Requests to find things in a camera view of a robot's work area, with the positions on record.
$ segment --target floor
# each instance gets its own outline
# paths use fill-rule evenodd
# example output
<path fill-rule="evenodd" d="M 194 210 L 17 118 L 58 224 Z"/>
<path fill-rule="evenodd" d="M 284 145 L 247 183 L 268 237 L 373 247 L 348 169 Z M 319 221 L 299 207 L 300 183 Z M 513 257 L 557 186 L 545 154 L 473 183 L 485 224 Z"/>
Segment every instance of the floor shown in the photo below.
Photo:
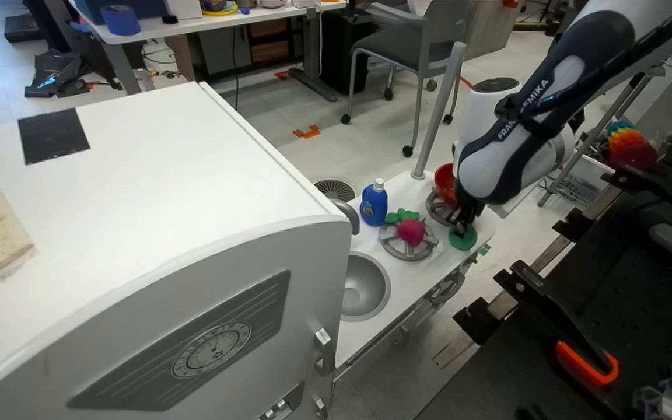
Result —
<path fill-rule="evenodd" d="M 73 98 L 23 98 L 23 85 L 33 76 L 33 56 L 47 50 L 44 42 L 9 44 L 2 36 L 4 15 L 20 13 L 20 1 L 0 0 L 0 123 L 65 109 L 83 102 L 122 98 L 122 90 L 98 85 L 91 93 Z M 485 76 L 517 76 L 525 79 L 543 58 L 550 40 L 539 32 L 513 32 L 504 50 L 473 58 L 464 65 L 469 82 Z M 398 74 L 392 102 L 380 98 L 385 74 L 371 74 L 369 89 L 355 99 L 353 123 L 343 126 L 339 117 L 346 112 L 348 99 L 336 104 L 325 102 L 312 90 L 291 79 L 276 79 L 273 74 L 238 93 L 238 112 L 256 126 L 300 173 L 312 182 L 343 180 L 362 189 L 375 176 L 392 176 L 412 168 L 412 158 L 401 156 L 401 146 L 411 133 L 411 114 L 416 98 L 416 82 L 411 74 Z M 426 126 L 436 93 L 424 96 L 422 127 Z M 587 123 L 601 112 L 608 98 L 601 98 L 587 109 Z M 312 140 L 299 140 L 291 130 L 318 126 L 321 133 Z M 457 134 L 457 118 L 444 126 L 436 138 L 430 169 L 451 158 L 451 142 Z M 531 260 L 550 240 L 550 225 L 569 211 L 571 202 L 559 196 L 545 207 L 536 207 L 542 189 L 535 189 L 520 207 L 499 221 L 489 251 L 467 272 L 462 291 L 446 302 L 424 326 L 406 334 L 395 343 L 397 351 L 375 361 L 375 366 L 359 379 L 340 390 L 333 418 L 343 420 L 401 420 L 412 418 L 422 404 L 448 379 L 462 361 L 462 348 L 469 337 L 451 320 L 469 300 L 482 295 L 495 298 L 499 286 L 492 275 L 516 259 Z M 416 356 L 411 379 L 395 366 L 401 356 Z"/>

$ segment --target white machine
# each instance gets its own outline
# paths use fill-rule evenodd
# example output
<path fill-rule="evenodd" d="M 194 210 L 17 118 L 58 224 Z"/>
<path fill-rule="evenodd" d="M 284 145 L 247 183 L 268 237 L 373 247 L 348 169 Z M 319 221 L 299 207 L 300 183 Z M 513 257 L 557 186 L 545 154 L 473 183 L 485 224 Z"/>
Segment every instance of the white machine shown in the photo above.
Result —
<path fill-rule="evenodd" d="M 33 166 L 0 126 L 35 245 L 0 279 L 0 420 L 318 418 L 346 216 L 206 85 L 76 114 L 89 148 Z"/>

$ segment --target white countertop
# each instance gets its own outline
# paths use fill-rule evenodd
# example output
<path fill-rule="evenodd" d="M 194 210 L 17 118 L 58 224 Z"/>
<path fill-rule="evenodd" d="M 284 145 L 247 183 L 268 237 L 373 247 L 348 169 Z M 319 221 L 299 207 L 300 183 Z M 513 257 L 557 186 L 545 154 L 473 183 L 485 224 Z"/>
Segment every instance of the white countertop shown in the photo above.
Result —
<path fill-rule="evenodd" d="M 343 8 L 348 1 L 321 1 L 318 11 L 332 11 L 332 8 Z M 95 25 L 89 19 L 89 25 L 95 29 L 95 35 L 105 44 L 129 44 L 129 42 L 145 42 L 153 36 L 174 36 L 174 35 L 186 35 L 186 32 L 206 32 L 206 29 L 219 29 L 219 28 L 234 28 L 234 25 L 250 25 L 250 22 L 262 22 L 262 20 L 277 20 L 277 19 L 291 19 L 291 15 L 304 15 L 307 8 L 299 6 L 277 6 L 277 8 L 250 8 L 250 13 L 234 13 L 234 15 L 200 15 L 200 19 L 185 19 L 178 22 L 163 22 L 161 19 L 139 19 L 143 32 L 124 36 L 124 35 L 112 35 L 107 25 Z"/>
<path fill-rule="evenodd" d="M 426 210 L 424 198 L 432 190 L 432 175 L 422 182 L 412 180 L 408 173 L 397 175 L 385 183 L 389 211 L 406 207 L 420 211 L 432 225 L 439 245 L 424 260 L 398 260 L 389 257 L 380 240 L 378 229 L 362 221 L 359 235 L 353 237 L 353 254 L 366 254 L 378 260 L 389 277 L 389 298 L 385 307 L 359 321 L 340 320 L 339 343 L 336 343 L 336 368 L 353 361 L 373 337 L 378 337 L 387 326 L 397 321 L 412 302 L 417 302 L 432 286 L 436 286 L 448 272 L 462 266 L 469 257 L 482 247 L 495 232 L 495 216 L 482 211 L 475 218 L 479 240 L 469 251 L 459 251 L 448 243 L 448 229 L 436 224 Z"/>
<path fill-rule="evenodd" d="M 214 90 L 76 106 L 91 148 L 25 166 L 0 126 L 0 190 L 38 254 L 0 279 L 0 378 L 171 271 L 286 225 L 343 221 Z"/>

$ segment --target desk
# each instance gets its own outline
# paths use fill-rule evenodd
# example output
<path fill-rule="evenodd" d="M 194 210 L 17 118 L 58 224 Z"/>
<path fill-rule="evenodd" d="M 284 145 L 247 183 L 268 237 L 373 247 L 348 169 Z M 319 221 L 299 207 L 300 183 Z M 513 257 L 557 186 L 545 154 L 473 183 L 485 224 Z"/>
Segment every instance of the desk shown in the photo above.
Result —
<path fill-rule="evenodd" d="M 206 32 L 206 29 L 219 29 L 219 28 L 235 28 L 235 25 L 250 25 L 262 20 L 277 20 L 277 19 L 291 19 L 291 15 L 307 15 L 306 19 L 306 32 L 304 32 L 304 70 L 294 68 L 291 76 L 325 96 L 327 99 L 336 102 L 339 93 L 319 82 L 319 13 L 332 8 L 343 8 L 346 0 L 336 1 L 321 1 L 315 8 L 299 8 L 299 6 L 280 6 L 280 8 L 251 8 L 250 13 L 234 13 L 234 15 L 203 15 L 203 19 L 189 19 L 179 22 L 163 22 L 161 19 L 143 19 L 143 32 L 122 36 L 112 35 L 107 25 L 95 25 L 89 20 L 93 32 L 100 36 L 105 56 L 110 58 L 116 76 L 122 79 L 126 93 L 139 93 L 139 85 L 132 76 L 132 70 L 129 65 L 129 58 L 124 54 L 124 44 L 131 42 L 145 42 L 145 40 L 159 40 L 168 36 L 168 44 L 178 44 L 189 32 Z"/>

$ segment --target office chair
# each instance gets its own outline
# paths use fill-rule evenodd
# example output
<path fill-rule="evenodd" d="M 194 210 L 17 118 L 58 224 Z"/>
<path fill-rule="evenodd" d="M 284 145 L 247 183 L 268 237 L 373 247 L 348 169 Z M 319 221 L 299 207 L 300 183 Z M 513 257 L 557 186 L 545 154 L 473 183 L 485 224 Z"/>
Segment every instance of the office chair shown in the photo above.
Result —
<path fill-rule="evenodd" d="M 411 156 L 420 134 L 424 82 L 446 72 L 452 42 L 459 42 L 464 36 L 464 15 L 469 11 L 469 1 L 432 0 L 424 15 L 416 15 L 411 11 L 401 11 L 397 6 L 387 6 L 380 1 L 373 1 L 369 11 L 375 15 L 375 20 L 389 20 L 389 25 L 375 35 L 359 40 L 353 47 L 349 104 L 355 96 L 355 65 L 356 65 L 359 54 L 371 54 L 371 56 L 387 60 L 395 68 L 416 72 L 417 96 L 416 96 L 416 114 L 412 114 L 412 138 L 411 138 L 411 145 L 404 146 L 404 156 Z M 387 74 L 387 85 L 383 93 L 385 99 L 392 99 L 392 82 L 395 82 L 395 72 Z M 457 89 L 459 89 L 459 74 L 454 79 L 451 112 L 444 118 L 446 123 L 452 121 Z M 349 121 L 353 121 L 353 114 L 346 112 L 340 117 L 340 123 L 349 123 Z"/>

